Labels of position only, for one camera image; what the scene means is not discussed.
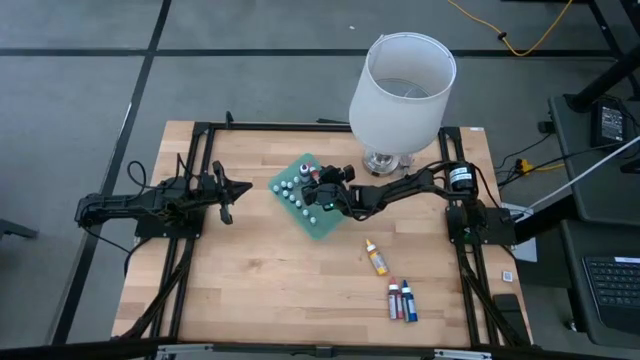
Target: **small white tag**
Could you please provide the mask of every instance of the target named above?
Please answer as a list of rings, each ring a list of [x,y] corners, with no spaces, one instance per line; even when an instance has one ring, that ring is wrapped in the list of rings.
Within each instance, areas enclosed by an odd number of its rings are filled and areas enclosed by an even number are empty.
[[[471,174],[458,174],[456,176],[451,177],[451,182],[454,183],[458,180],[471,180]]]
[[[502,272],[502,281],[504,282],[513,282],[513,274],[511,271],[503,271]]]
[[[461,168],[457,168],[455,170],[451,170],[449,172],[449,177],[454,177],[458,174],[466,174],[467,173],[467,168],[466,167],[461,167]]]

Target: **butcher block tabletop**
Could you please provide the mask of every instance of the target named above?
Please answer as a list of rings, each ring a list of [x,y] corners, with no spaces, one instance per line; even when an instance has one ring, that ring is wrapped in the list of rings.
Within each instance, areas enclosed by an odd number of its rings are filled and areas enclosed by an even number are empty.
[[[193,126],[191,121],[167,122],[152,184],[174,175],[176,153],[186,158]],[[499,201],[484,130],[461,128],[461,133],[465,159],[482,169]],[[311,240],[267,189],[273,176],[304,153],[323,165],[353,165],[353,184],[381,185],[399,177],[369,175],[362,165],[363,146],[350,132],[217,130],[212,161],[222,163],[229,179],[250,181],[253,188],[230,207],[232,225],[220,221],[218,206],[207,211],[195,243],[179,340],[470,346],[458,264],[447,236],[447,202],[419,194],[390,204],[367,221],[345,219],[325,239]],[[440,159],[436,140],[416,154],[411,171]],[[493,206],[483,186],[480,191],[483,202]],[[418,322],[389,319],[389,277],[376,275],[365,239],[378,246],[398,281],[409,282]],[[156,295],[167,246],[168,239],[152,239],[131,258],[114,335],[128,330]],[[498,246],[483,246],[483,251],[491,293],[515,293],[524,310],[513,259]],[[502,281],[505,270],[513,273],[513,282]],[[475,309],[481,340],[487,342],[477,298]],[[172,311],[169,298],[161,335],[168,333]],[[526,311],[523,315],[528,327]]]

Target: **keyboard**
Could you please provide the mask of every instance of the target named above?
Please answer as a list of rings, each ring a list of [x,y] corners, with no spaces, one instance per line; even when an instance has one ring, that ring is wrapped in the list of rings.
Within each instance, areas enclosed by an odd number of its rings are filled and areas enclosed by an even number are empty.
[[[583,262],[600,321],[640,334],[640,258],[585,257]]]

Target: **green board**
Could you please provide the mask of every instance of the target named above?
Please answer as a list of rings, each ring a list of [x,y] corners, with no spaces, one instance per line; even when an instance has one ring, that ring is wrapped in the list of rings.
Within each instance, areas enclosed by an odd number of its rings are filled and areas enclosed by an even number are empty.
[[[342,213],[337,210],[324,211],[319,205],[312,204],[310,206],[306,206],[304,204],[304,201],[302,200],[301,189],[304,186],[302,182],[300,182],[300,184],[298,184],[297,186],[294,184],[293,190],[287,189],[289,191],[289,195],[293,194],[296,197],[296,200],[300,200],[302,202],[302,207],[300,209],[296,207],[295,203],[292,203],[288,198],[282,196],[282,188],[280,189],[280,191],[278,191],[277,194],[273,191],[274,185],[281,187],[280,183],[282,181],[293,182],[293,178],[295,176],[300,177],[300,165],[309,163],[311,163],[311,166],[320,170],[320,162],[316,158],[314,158],[313,155],[304,154],[298,160],[294,161],[293,164],[291,164],[284,171],[273,177],[271,181],[269,181],[268,186],[273,196],[278,198],[282,206],[287,209],[289,214],[293,216],[298,225],[300,225],[304,229],[309,237],[313,240],[320,240],[331,233],[336,228],[336,226],[338,226],[338,224],[342,220],[344,220],[344,215],[342,215]],[[310,214],[308,217],[304,217],[302,215],[302,210],[304,209],[309,210]],[[311,222],[309,221],[312,216],[316,218],[315,225],[311,225]]]

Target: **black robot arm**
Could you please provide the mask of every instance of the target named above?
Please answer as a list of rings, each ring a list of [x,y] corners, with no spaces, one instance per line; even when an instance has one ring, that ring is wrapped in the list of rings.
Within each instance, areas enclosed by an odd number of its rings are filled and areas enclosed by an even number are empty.
[[[197,181],[191,189],[190,183]],[[228,206],[252,184],[229,180],[220,162],[213,163],[213,175],[171,178],[138,195],[102,196],[89,194],[80,199],[75,221],[88,228],[110,219],[153,218],[164,225],[180,228],[193,217],[199,217],[210,205],[220,204],[220,217],[225,224],[233,219]]]
[[[355,178],[353,167],[341,169],[329,165],[320,170],[316,182],[302,189],[302,196],[307,205],[321,205],[325,211],[339,210],[358,221],[377,214],[392,202],[419,193],[433,193],[478,208],[482,203],[477,200],[474,169],[473,164],[463,161],[438,162],[383,186],[350,185],[347,188],[345,183]],[[451,190],[435,185],[434,174],[440,171],[449,171]]]

